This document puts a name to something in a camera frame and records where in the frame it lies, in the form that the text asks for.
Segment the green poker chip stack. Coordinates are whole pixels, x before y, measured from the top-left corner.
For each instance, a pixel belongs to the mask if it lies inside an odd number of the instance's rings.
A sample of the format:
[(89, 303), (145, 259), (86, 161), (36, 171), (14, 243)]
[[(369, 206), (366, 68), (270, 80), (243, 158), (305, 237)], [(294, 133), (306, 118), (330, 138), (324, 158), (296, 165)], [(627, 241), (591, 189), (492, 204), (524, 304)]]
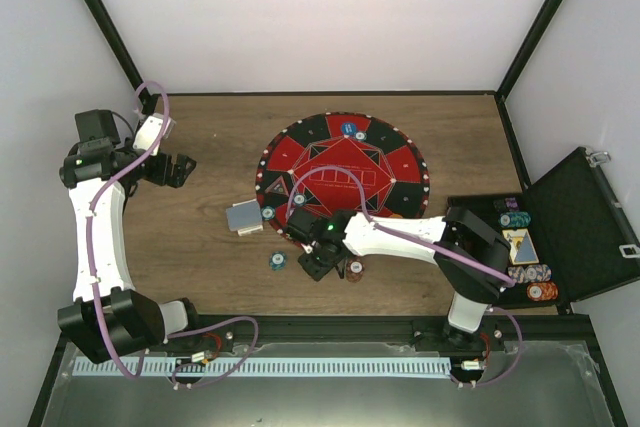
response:
[(284, 252), (273, 252), (269, 257), (269, 266), (273, 271), (283, 269), (287, 264), (287, 255)]

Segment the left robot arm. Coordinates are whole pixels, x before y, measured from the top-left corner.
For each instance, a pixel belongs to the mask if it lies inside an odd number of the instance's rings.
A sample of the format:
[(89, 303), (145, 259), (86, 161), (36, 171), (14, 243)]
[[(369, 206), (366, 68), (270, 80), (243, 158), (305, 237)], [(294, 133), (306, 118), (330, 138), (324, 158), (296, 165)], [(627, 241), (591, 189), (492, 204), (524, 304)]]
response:
[(109, 110), (75, 116), (78, 142), (59, 174), (75, 215), (78, 267), (70, 306), (59, 309), (64, 336), (92, 362), (125, 356), (170, 340), (181, 350), (196, 349), (204, 326), (186, 298), (159, 304), (137, 292), (129, 273), (123, 216), (138, 184), (180, 188), (196, 167), (183, 154), (172, 157), (160, 142), (170, 117), (153, 114), (122, 139)]

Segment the triangular all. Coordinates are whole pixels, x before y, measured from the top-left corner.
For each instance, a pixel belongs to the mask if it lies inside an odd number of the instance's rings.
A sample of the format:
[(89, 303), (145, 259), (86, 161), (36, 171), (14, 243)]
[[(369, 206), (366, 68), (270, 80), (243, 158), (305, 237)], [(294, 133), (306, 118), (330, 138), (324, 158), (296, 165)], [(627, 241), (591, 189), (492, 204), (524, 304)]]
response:
[(279, 176), (276, 180), (274, 180), (266, 189), (266, 194), (274, 194), (274, 195), (282, 195), (288, 196), (289, 189), (287, 187), (286, 180), (283, 176)]

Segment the blue small blind button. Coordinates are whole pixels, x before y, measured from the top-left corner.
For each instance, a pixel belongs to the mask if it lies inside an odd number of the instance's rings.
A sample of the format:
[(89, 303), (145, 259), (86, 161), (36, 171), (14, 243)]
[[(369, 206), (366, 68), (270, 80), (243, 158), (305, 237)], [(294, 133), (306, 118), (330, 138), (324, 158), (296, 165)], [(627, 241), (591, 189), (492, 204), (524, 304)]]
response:
[(354, 122), (343, 122), (340, 125), (340, 132), (345, 137), (354, 137), (358, 133), (358, 127)]

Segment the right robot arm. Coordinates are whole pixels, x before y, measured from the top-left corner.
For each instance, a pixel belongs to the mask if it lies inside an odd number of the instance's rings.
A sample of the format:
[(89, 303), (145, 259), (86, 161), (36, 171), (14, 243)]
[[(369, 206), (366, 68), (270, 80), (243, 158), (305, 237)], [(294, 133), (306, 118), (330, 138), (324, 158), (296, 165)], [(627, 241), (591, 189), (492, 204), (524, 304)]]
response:
[(315, 281), (331, 270), (347, 271), (349, 260), (367, 256), (413, 259), (436, 266), (454, 294), (443, 327), (458, 350), (480, 337), (485, 313), (513, 287), (508, 275), (510, 244), (471, 211), (452, 207), (444, 216), (404, 219), (340, 210), (331, 217), (296, 208), (284, 234), (303, 248), (299, 264)]

